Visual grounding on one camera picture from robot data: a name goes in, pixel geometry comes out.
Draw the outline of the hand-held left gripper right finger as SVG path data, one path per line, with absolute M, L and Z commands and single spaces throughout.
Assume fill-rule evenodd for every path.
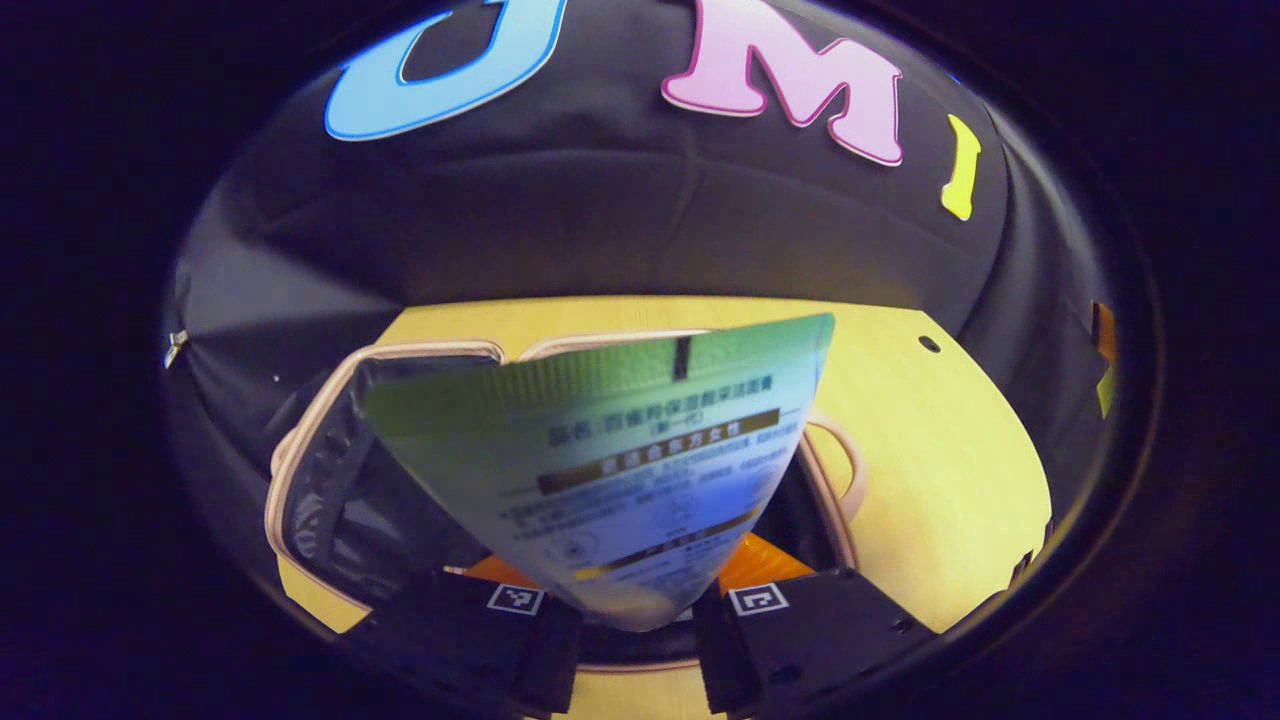
M 709 710 L 724 716 L 823 714 L 937 638 L 860 571 L 818 571 L 755 534 L 692 605 L 692 630 Z

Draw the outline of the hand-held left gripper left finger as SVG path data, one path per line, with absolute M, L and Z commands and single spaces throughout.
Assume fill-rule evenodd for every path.
M 465 717 L 567 714 L 582 615 L 545 591 L 426 571 L 355 626 L 355 653 Z

